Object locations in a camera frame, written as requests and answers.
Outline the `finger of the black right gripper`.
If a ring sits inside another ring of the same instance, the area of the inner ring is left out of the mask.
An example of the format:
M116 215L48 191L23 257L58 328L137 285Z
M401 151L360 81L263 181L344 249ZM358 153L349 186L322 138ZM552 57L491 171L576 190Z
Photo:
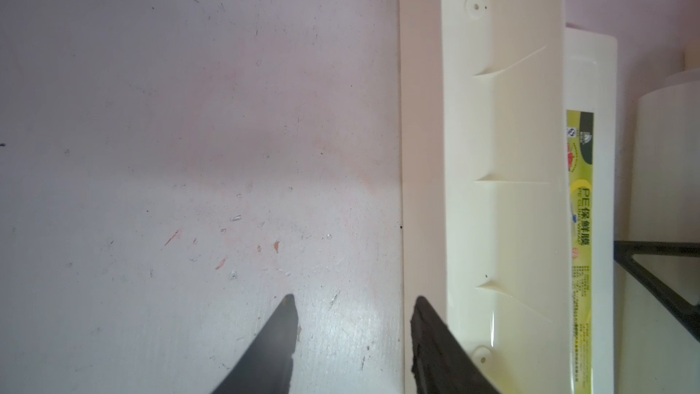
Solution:
M698 243L615 241L614 260L640 283L696 340L699 341L699 304L691 304L663 280L639 264L636 255L699 257Z

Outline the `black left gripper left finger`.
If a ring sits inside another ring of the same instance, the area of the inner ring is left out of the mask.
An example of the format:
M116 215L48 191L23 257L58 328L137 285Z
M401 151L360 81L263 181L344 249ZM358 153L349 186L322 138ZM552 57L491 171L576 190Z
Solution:
M288 294L213 393L289 393L298 328L295 296Z

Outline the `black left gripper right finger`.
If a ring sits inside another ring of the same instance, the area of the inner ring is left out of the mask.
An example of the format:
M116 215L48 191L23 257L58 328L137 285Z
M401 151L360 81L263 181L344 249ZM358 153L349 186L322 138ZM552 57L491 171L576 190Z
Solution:
M499 393L422 295L415 302L410 332L418 394Z

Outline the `white plastic wrap roll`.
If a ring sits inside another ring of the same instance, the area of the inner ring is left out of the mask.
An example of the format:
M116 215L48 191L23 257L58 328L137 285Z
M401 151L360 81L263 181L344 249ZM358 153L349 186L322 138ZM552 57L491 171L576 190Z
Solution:
M698 41L639 62L625 90L616 236L623 241L696 243ZM698 392L698 341L622 268L616 270L616 292L618 392Z

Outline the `cream plastic wrap dispenser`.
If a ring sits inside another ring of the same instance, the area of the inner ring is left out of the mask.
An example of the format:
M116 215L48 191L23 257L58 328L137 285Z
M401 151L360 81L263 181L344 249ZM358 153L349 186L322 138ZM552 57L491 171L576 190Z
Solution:
M426 297L501 393L612 393L618 44L564 0L399 0L405 390Z

